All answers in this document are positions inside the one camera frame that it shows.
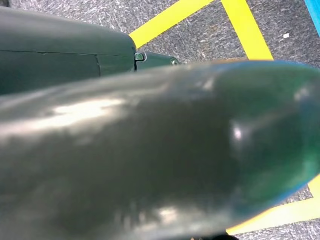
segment yellow tape line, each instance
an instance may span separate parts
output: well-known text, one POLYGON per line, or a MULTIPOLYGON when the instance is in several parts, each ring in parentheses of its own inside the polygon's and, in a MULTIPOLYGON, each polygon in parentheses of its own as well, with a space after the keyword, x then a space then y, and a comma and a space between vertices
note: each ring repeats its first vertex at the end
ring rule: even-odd
POLYGON ((132 32, 130 36, 137 48, 140 48, 213 1, 180 0, 132 32))
POLYGON ((320 218, 319 202, 308 199, 274 207, 226 231, 230 235, 237 235, 318 218, 320 218))
POLYGON ((273 60, 246 0, 221 0, 250 60, 273 60))
POLYGON ((310 189, 310 192, 312 193, 313 198, 318 199, 319 201, 320 208, 320 175, 309 182, 309 188, 310 189))

